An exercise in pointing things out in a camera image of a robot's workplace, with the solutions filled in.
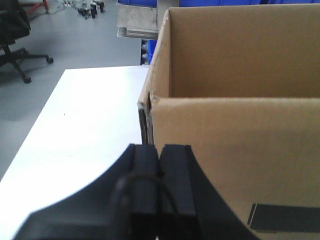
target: black office chair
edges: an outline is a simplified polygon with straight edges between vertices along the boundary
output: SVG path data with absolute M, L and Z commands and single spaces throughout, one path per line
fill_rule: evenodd
M 9 45 L 16 43 L 16 39 L 28 36 L 30 29 L 27 14 L 18 0 L 0 0 L 0 48 L 5 53 L 0 55 L 0 67 L 11 63 L 26 84 L 31 82 L 31 78 L 21 70 L 17 60 L 45 58 L 49 64 L 54 62 L 48 55 L 29 54 L 25 48 L 10 51 Z

